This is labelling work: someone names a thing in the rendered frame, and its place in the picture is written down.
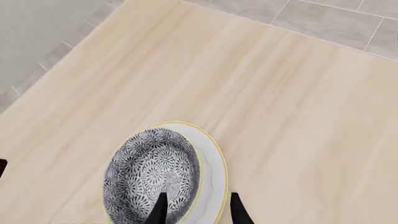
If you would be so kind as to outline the patterned black and white bowl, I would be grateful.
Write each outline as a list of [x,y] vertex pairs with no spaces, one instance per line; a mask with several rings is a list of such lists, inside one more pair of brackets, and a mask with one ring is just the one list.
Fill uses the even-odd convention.
[[103,181],[106,224],[144,224],[160,194],[165,224],[217,224],[228,199],[228,170],[202,128],[169,121],[144,128],[114,153]]

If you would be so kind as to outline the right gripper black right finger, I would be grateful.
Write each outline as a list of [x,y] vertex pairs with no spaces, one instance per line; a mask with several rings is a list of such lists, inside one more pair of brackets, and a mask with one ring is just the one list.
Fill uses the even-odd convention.
[[230,211],[233,224],[255,224],[246,211],[237,192],[231,193]]

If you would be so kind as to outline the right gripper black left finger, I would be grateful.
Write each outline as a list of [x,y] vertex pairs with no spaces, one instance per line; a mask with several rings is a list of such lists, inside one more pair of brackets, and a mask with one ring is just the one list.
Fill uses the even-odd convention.
[[144,224],[165,224],[167,218],[167,193],[161,192]]

